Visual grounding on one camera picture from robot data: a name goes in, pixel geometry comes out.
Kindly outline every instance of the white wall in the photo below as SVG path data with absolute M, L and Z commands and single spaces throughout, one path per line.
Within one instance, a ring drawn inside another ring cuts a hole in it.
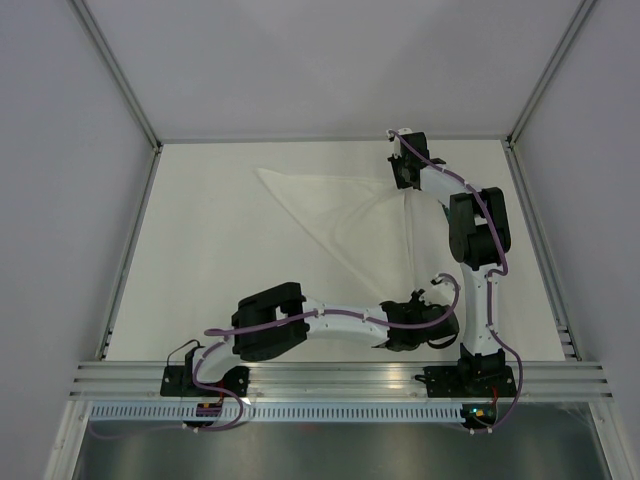
M 88 0 L 158 135 L 506 134 L 578 0 Z
M 0 65 L 0 476 L 35 479 L 150 147 L 66 2 L 1 2 Z
M 640 452 L 640 3 L 600 2 L 519 142 L 583 350 Z

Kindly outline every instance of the cable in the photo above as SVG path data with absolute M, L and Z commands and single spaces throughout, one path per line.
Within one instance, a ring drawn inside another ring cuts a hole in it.
M 187 345 L 189 345 L 190 343 L 193 343 L 194 340 L 190 340 L 187 343 L 185 343 L 184 345 L 182 345 L 181 347 L 177 348 L 174 352 L 177 352 L 178 350 L 180 350 L 180 348 L 184 348 Z M 222 395 L 226 395 L 229 396 L 231 398 L 233 398 L 237 403 L 238 403 L 238 407 L 239 407 L 239 412 L 238 415 L 236 415 L 236 417 L 231 420 L 229 423 L 225 424 L 225 425 L 221 425 L 221 426 L 211 426 L 211 427 L 197 427 L 197 428 L 192 428 L 192 427 L 188 427 L 184 422 L 182 422 L 180 425 L 159 425 L 156 427 L 150 427 L 150 428 L 145 428 L 143 430 L 137 430 L 135 432 L 128 432 L 128 433 L 122 433 L 122 434 L 116 434 L 116 435 L 105 435 L 99 432 L 96 432 L 93 426 L 94 422 L 89 421 L 87 423 L 87 431 L 89 432 L 89 434 L 91 434 L 91 436 L 97 438 L 98 440 L 124 440 L 126 438 L 130 438 L 130 437 L 134 437 L 136 435 L 140 435 L 143 433 L 150 433 L 150 432 L 159 432 L 159 431 L 164 431 L 164 430 L 183 430 L 183 429 L 189 429 L 194 433 L 197 433 L 200 430 L 206 431 L 206 432 L 221 432 L 224 430 L 229 430 L 233 427 L 235 427 L 238 422 L 240 421 L 240 419 L 242 418 L 242 415 L 244 413 L 244 402 L 242 401 L 242 399 L 236 395 L 234 392 L 232 392 L 231 390 L 227 390 L 226 388 L 222 388 L 222 387 L 214 387 L 212 385 L 207 385 L 204 383 L 201 383 L 198 381 L 198 371 L 200 370 L 200 367 L 202 365 L 202 362 L 207 358 L 207 356 L 209 356 L 211 354 L 211 352 L 213 352 L 216 348 L 220 347 L 224 345 L 224 343 L 219 342 L 216 343 L 215 345 L 212 345 L 211 347 L 209 347 L 208 349 L 206 349 L 204 351 L 204 353 L 202 354 L 202 357 L 200 357 L 200 359 L 198 360 L 198 363 L 196 364 L 196 367 L 193 369 L 193 384 L 196 385 L 199 388 L 202 388 L 203 390 L 211 390 L 213 392 L 218 392 L 221 394 L 221 399 L 222 399 Z M 219 414 L 221 411 L 221 407 L 217 406 L 217 407 L 213 407 L 213 408 L 198 408 L 197 409 L 197 413 L 200 414 Z
M 477 416 L 474 417 L 474 420 L 477 421 L 479 424 L 489 428 L 493 428 L 493 426 L 496 424 L 500 416 L 500 411 L 498 410 L 498 389 L 492 386 L 491 390 L 493 391 L 493 400 L 491 400 L 491 403 L 489 404 L 489 408 L 495 408 L 496 410 L 496 418 L 493 420 L 493 423 L 486 423 L 480 420 Z
M 199 388 L 202 388 L 203 390 L 218 392 L 233 398 L 238 403 L 239 411 L 238 411 L 238 415 L 236 415 L 236 418 L 231 420 L 226 425 L 221 425 L 219 427 L 212 426 L 212 427 L 200 428 L 200 430 L 205 430 L 208 432 L 222 432 L 224 430 L 230 430 L 237 425 L 237 423 L 242 418 L 242 415 L 244 414 L 244 402 L 238 395 L 235 394 L 235 392 L 232 392 L 231 390 L 228 390 L 226 388 L 214 387 L 212 385 L 207 385 L 205 383 L 201 383 L 200 381 L 198 381 L 198 372 L 200 371 L 200 367 L 202 366 L 202 363 L 211 354 L 211 352 L 213 352 L 216 348 L 221 347 L 222 345 L 224 345 L 224 342 L 218 342 L 204 351 L 204 353 L 202 354 L 202 357 L 200 357 L 200 359 L 196 363 L 195 368 L 193 369 L 193 384 Z
M 377 325 L 382 325 L 390 328 L 399 328 L 402 330 L 421 330 L 423 328 L 432 328 L 440 323 L 444 322 L 447 318 L 451 316 L 454 312 L 456 306 L 458 305 L 458 301 L 460 300 L 460 285 L 456 281 L 456 279 L 449 275 L 448 273 L 441 273 L 438 275 L 441 278 L 444 278 L 453 284 L 454 288 L 454 297 L 453 302 L 449 306 L 446 312 L 444 312 L 440 317 L 432 320 L 430 322 L 425 323 L 415 323 L 415 324 L 404 324 L 404 323 L 394 323 L 387 322 L 385 320 L 381 320 L 375 317 L 369 317 L 363 315 L 361 313 L 352 312 L 351 310 L 341 310 L 341 309 L 326 309 L 324 311 L 325 315 L 342 315 L 345 317 L 357 318 L 359 320 L 364 320 L 367 322 L 375 323 Z M 286 325 L 287 323 L 296 322 L 298 320 L 304 320 L 305 318 L 315 317 L 318 315 L 318 310 L 311 310 L 310 312 L 300 313 L 298 315 L 291 315 L 287 318 L 282 318 L 280 320 L 274 320 L 273 322 L 263 323 L 262 325 L 256 325 L 253 327 L 245 327 L 245 328 L 232 328 L 230 330 L 221 330 L 219 328 L 209 328 L 205 330 L 204 334 L 208 337 L 222 337 L 226 335 L 244 335 L 247 333 L 255 333 L 261 332 L 263 330 L 268 330 L 270 328 L 280 327 L 282 325 Z
M 189 345 L 191 343 L 194 343 L 194 342 L 198 344 L 198 348 L 202 348 L 202 345 L 200 344 L 200 342 L 198 340 L 196 340 L 195 338 L 192 338 L 188 342 L 185 342 L 182 345 L 180 345 L 178 348 L 176 348 L 174 351 L 172 351 L 169 355 L 167 355 L 167 367 L 169 366 L 169 359 L 171 358 L 171 355 L 173 355 L 174 353 L 180 351 L 181 349 L 183 349 L 187 345 Z

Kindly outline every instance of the white floor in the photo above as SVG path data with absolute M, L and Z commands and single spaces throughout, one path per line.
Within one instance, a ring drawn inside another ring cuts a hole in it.
M 502 280 L 500 332 L 526 360 L 563 360 L 540 272 L 499 141 L 440 140 L 429 144 L 458 173 L 502 188 L 512 236 L 511 273 Z M 314 240 L 273 198 L 255 168 L 285 174 L 389 181 L 386 141 L 166 145 L 153 185 L 108 351 L 109 360 L 163 360 L 210 327 L 227 327 L 238 300 L 286 281 L 331 303 L 376 305 L 378 298 Z M 462 281 L 451 258 L 438 203 L 408 193 L 414 286 L 439 271 Z M 456 310 L 464 328 L 463 305 Z M 393 353 L 344 342 L 305 342 L 278 361 L 454 360 L 426 345 Z

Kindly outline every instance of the purple cable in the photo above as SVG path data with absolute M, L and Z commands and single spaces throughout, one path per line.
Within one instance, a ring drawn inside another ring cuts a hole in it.
M 325 315 L 342 315 L 345 317 L 353 317 L 359 320 L 375 323 L 377 325 L 382 325 L 382 326 L 391 327 L 391 328 L 399 328 L 403 330 L 421 330 L 423 328 L 435 327 L 436 325 L 444 322 L 447 318 L 451 316 L 456 306 L 458 305 L 458 301 L 460 299 L 460 285 L 458 285 L 458 282 L 456 281 L 456 279 L 452 275 L 449 275 L 448 273 L 441 273 L 438 276 L 448 280 L 453 284 L 455 294 L 453 297 L 453 302 L 451 303 L 451 306 L 447 309 L 447 311 L 444 312 L 444 314 L 442 314 L 441 317 L 436 318 L 435 320 L 432 320 L 430 322 L 406 325 L 403 323 L 387 322 L 385 320 L 380 320 L 379 318 L 375 318 L 375 317 L 363 318 L 362 314 L 360 313 L 352 312 L 350 310 L 340 310 L 340 309 L 327 309 L 324 311 L 324 313 Z M 299 315 L 291 315 L 287 318 L 282 318 L 280 320 L 275 320 L 273 322 L 263 323 L 262 325 L 256 325 L 255 327 L 236 328 L 231 330 L 220 330 L 218 328 L 209 328 L 205 330 L 204 334 L 208 337 L 222 337 L 225 335 L 244 335 L 246 333 L 261 332 L 263 330 L 279 327 L 281 325 L 286 325 L 287 323 L 303 320 L 309 317 L 315 317 L 317 315 L 318 315 L 318 311 L 312 310 L 310 312 L 301 313 Z
M 395 130 L 389 130 L 389 132 L 393 133 L 393 135 L 400 141 L 400 143 L 402 143 L 407 148 L 407 150 L 413 153 L 416 157 L 418 157 L 424 163 L 426 163 L 432 168 L 435 168 L 436 170 L 442 171 L 442 173 L 444 173 L 445 175 L 448 175 L 451 178 L 454 178 L 460 184 L 462 184 L 464 188 L 466 188 L 468 191 L 470 191 L 473 194 L 473 197 L 475 198 L 476 202 L 478 202 L 478 205 L 480 206 L 480 210 L 482 210 L 482 214 L 484 215 L 484 218 L 487 220 L 487 225 L 489 226 L 491 237 L 493 238 L 493 241 L 496 245 L 496 249 L 498 250 L 498 256 L 500 257 L 500 263 L 502 264 L 503 270 L 498 270 L 494 268 L 492 270 L 489 270 L 489 272 L 487 272 L 487 318 L 489 322 L 489 331 L 491 332 L 491 335 L 493 336 L 495 341 L 498 343 L 498 345 L 500 345 L 507 352 L 513 355 L 516 359 L 516 362 L 518 363 L 518 388 L 516 389 L 516 395 L 513 397 L 513 402 L 511 402 L 511 405 L 509 405 L 509 409 L 507 410 L 507 412 L 502 416 L 500 420 L 498 420 L 498 422 L 496 422 L 492 427 L 490 427 L 491 430 L 493 430 L 499 427 L 500 425 L 502 425 L 505 422 L 505 420 L 507 420 L 507 418 L 509 418 L 509 416 L 513 412 L 513 409 L 515 408 L 516 404 L 518 403 L 518 400 L 520 399 L 520 395 L 522 394 L 522 385 L 524 380 L 523 379 L 524 366 L 522 365 L 522 358 L 520 358 L 520 355 L 518 355 L 518 353 L 513 348 L 511 348 L 509 345 L 504 343 L 502 339 L 498 336 L 498 334 L 494 331 L 494 329 L 491 328 L 494 326 L 493 311 L 491 307 L 491 299 L 493 296 L 493 282 L 491 281 L 491 276 L 494 273 L 501 276 L 506 276 L 507 273 L 509 273 L 509 266 L 507 265 L 507 258 L 505 256 L 504 249 L 502 248 L 500 237 L 498 236 L 498 232 L 496 231 L 496 227 L 493 223 L 493 219 L 489 214 L 489 210 L 487 209 L 486 205 L 482 201 L 482 198 L 480 198 L 480 194 L 475 188 L 469 185 L 467 181 L 457 173 L 452 172 L 451 170 L 447 170 L 441 165 L 438 166 L 432 161 L 430 161 L 429 159 L 427 159 L 424 155 L 422 155 L 415 148 L 409 145 L 409 143 L 404 138 L 402 138 L 402 136 Z M 489 428 L 481 428 L 478 430 L 474 430 L 474 433 L 489 433 Z
M 225 395 L 227 395 L 228 397 L 233 398 L 236 402 L 238 402 L 238 406 L 240 407 L 240 411 L 238 412 L 238 415 L 236 416 L 236 418 L 234 418 L 233 420 L 231 420 L 229 423 L 227 423 L 226 425 L 222 425 L 219 427 L 199 427 L 197 430 L 204 430 L 207 432 L 221 432 L 224 430 L 229 430 L 233 427 L 235 427 L 237 425 L 237 423 L 240 421 L 240 419 L 242 418 L 242 414 L 244 413 L 244 402 L 242 401 L 242 399 L 236 395 L 234 392 L 232 392 L 231 390 L 227 390 L 226 388 L 222 388 L 222 387 L 214 387 L 211 385 L 207 385 L 204 383 L 201 383 L 198 381 L 198 371 L 200 370 L 200 366 L 202 365 L 202 362 L 211 354 L 211 352 L 213 352 L 216 348 L 222 346 L 223 343 L 219 342 L 216 343 L 215 345 L 209 347 L 208 349 L 205 350 L 205 352 L 202 354 L 202 358 L 200 358 L 200 360 L 198 360 L 198 363 L 196 364 L 196 367 L 193 369 L 193 384 L 204 389 L 204 390 L 211 390 L 213 392 L 219 392 L 219 393 L 223 393 Z M 207 409 L 207 408 L 203 408 L 203 409 L 198 409 L 198 413 L 219 413 L 220 409 L 218 407 L 214 407 L 212 409 Z M 102 433 L 98 433 L 95 431 L 95 429 L 93 428 L 93 422 L 88 422 L 87 423 L 87 431 L 95 438 L 97 438 L 98 440 L 124 440 L 126 438 L 130 438 L 130 437 L 134 437 L 136 435 L 139 435 L 141 433 L 150 433 L 150 432 L 159 432 L 159 431 L 163 431 L 163 430 L 182 430 L 184 429 L 184 423 L 181 423 L 180 425 L 160 425 L 157 427 L 150 427 L 150 428 L 145 428 L 144 430 L 137 430 L 135 432 L 128 432 L 128 433 L 122 433 L 122 434 L 118 434 L 118 435 L 104 435 Z M 191 428 L 188 427 L 191 431 L 196 431 L 195 428 Z
M 87 422 L 87 431 L 92 437 L 95 437 L 98 440 L 124 440 L 126 438 L 140 435 L 141 433 L 160 432 L 162 430 L 182 430 L 182 425 L 160 425 L 157 427 L 145 428 L 144 430 L 137 430 L 135 432 L 120 433 L 117 435 L 104 435 L 95 431 L 93 428 L 94 423 L 95 422 L 92 421 Z
M 204 351 L 204 353 L 202 354 L 202 357 L 200 358 L 200 360 L 198 360 L 198 363 L 196 363 L 196 366 L 193 369 L 193 384 L 195 386 L 199 387 L 199 388 L 202 388 L 203 390 L 211 390 L 212 392 L 223 393 L 223 394 L 227 395 L 228 397 L 233 398 L 238 403 L 238 407 L 240 407 L 239 408 L 240 411 L 238 412 L 238 415 L 236 415 L 236 418 L 231 420 L 226 425 L 222 425 L 222 426 L 219 426 L 219 427 L 202 427 L 202 428 L 200 428 L 200 430 L 205 430 L 207 432 L 222 432 L 224 430 L 230 430 L 231 428 L 233 428 L 233 427 L 235 427 L 237 425 L 237 423 L 242 418 L 242 414 L 244 413 L 244 402 L 234 392 L 232 392 L 231 390 L 227 390 L 226 388 L 214 387 L 212 385 L 207 385 L 205 383 L 202 383 L 202 382 L 198 381 L 198 372 L 200 371 L 200 367 L 202 366 L 202 363 L 211 354 L 211 352 L 213 352 L 216 348 L 221 347 L 222 345 L 224 345 L 224 343 L 218 342 L 218 343 L 210 346 L 209 348 L 207 348 Z

